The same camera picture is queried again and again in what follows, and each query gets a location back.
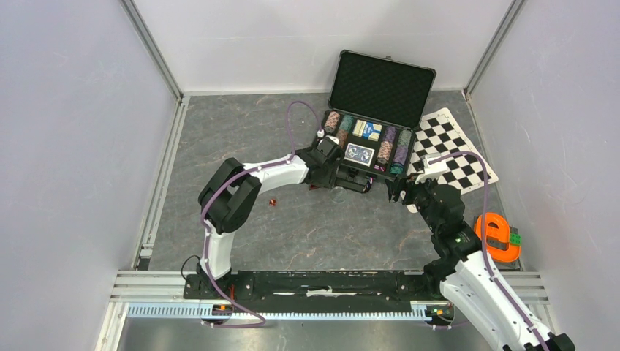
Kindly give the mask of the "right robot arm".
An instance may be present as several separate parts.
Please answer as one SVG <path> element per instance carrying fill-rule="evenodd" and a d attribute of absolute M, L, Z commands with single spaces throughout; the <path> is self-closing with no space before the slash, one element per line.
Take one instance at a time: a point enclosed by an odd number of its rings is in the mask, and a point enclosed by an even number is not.
<path fill-rule="evenodd" d="M 438 259 L 423 268 L 422 287 L 459 309 L 493 350 L 575 350 L 571 338 L 554 333 L 519 298 L 464 220 L 461 193 L 448 184 L 404 178 L 387 183 L 388 198 L 417 209 L 431 230 Z"/>

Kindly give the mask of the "black poker set case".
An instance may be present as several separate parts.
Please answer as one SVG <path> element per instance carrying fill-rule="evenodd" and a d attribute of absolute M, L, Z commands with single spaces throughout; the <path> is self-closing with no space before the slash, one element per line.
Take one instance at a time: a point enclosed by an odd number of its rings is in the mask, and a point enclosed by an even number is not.
<path fill-rule="evenodd" d="M 407 180 L 407 167 L 415 143 L 415 134 L 419 130 L 422 112 L 435 78 L 436 71 L 432 68 L 350 50 L 340 52 L 323 125 L 330 111 L 338 112 L 341 118 L 334 133 L 330 134 L 336 136 L 343 116 L 353 116 L 355 120 L 344 148 L 342 148 L 343 151 L 348 143 L 354 143 L 373 148 L 375 154 L 370 167 L 343 159 L 336 173 L 334 187 L 365 193 L 370 190 L 373 182 L 387 183 L 394 178 Z M 355 137 L 353 127 L 357 120 L 383 125 L 379 140 L 371 141 Z M 396 137 L 390 160 L 386 165 L 380 165 L 377 164 L 377 152 L 385 130 L 389 126 L 397 129 Z M 403 173 L 394 175 L 390 173 L 390 167 L 396 151 L 398 136 L 402 130 L 410 130 L 412 139 Z"/>

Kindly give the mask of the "clear round dealer button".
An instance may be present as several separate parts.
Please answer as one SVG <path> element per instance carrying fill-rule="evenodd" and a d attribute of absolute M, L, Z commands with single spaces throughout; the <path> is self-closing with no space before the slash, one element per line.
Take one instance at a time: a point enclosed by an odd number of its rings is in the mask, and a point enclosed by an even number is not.
<path fill-rule="evenodd" d="M 335 203 L 343 203 L 347 199 L 347 191 L 343 188 L 335 188 L 331 191 L 332 201 Z"/>

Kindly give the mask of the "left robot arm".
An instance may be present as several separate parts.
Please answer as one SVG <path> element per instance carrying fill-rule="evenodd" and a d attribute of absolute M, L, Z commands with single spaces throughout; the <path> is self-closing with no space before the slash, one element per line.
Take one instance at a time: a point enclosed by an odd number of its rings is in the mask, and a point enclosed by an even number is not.
<path fill-rule="evenodd" d="M 330 189 L 343 159 L 344 151 L 333 137 L 265 162 L 226 159 L 198 196 L 204 241 L 197 275 L 203 290 L 212 298 L 228 292 L 235 233 L 246 223 L 259 195 L 299 184 Z"/>

